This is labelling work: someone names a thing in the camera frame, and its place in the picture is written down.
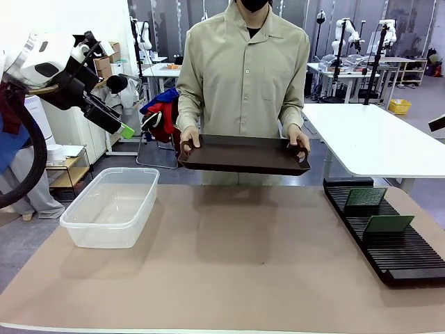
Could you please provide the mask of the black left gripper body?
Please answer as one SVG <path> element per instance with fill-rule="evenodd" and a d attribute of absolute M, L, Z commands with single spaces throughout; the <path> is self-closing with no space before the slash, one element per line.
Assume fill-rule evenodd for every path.
<path fill-rule="evenodd" d="M 70 56 L 65 69 L 50 81 L 52 86 L 57 84 L 58 88 L 43 94 L 42 99 L 61 110 L 76 106 L 82 111 L 103 111 L 104 103 L 91 95 L 91 90 L 98 83 L 99 77 L 88 66 Z"/>

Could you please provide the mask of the person right hand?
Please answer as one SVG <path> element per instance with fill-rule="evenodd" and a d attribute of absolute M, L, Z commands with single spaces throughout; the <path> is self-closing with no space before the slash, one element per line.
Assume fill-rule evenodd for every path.
<path fill-rule="evenodd" d="M 200 148 L 200 132 L 196 126 L 189 126 L 181 132 L 181 150 L 189 153 L 194 148 Z"/>

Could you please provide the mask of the person left hand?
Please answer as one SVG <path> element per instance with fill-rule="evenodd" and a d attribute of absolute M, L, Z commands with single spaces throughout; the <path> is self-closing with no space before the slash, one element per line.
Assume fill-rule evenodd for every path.
<path fill-rule="evenodd" d="M 295 124 L 289 125 L 287 129 L 287 136 L 289 143 L 292 146 L 299 146 L 301 148 L 305 148 L 308 153 L 311 152 L 309 138 L 302 132 L 299 126 Z"/>

